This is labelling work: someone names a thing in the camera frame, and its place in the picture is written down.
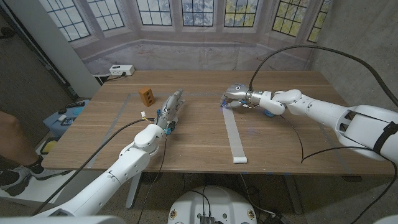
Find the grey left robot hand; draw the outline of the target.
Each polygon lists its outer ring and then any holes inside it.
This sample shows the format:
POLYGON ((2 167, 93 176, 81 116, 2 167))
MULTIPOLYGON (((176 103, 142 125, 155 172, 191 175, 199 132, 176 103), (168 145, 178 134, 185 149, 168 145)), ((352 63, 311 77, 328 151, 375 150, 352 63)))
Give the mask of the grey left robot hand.
POLYGON ((179 89, 169 96, 160 109, 160 114, 154 121, 162 129, 165 129, 168 124, 176 117, 177 111, 184 104, 185 100, 182 98, 183 90, 179 89))

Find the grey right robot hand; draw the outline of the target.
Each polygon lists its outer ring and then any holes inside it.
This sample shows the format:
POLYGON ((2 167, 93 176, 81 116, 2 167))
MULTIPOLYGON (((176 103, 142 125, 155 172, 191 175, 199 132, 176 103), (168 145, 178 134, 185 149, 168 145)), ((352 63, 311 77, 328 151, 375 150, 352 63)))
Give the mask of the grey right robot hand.
POLYGON ((220 99, 220 106, 225 108, 238 108, 246 106, 255 108, 259 106, 262 93, 250 90, 247 86, 235 83, 227 88, 220 99))

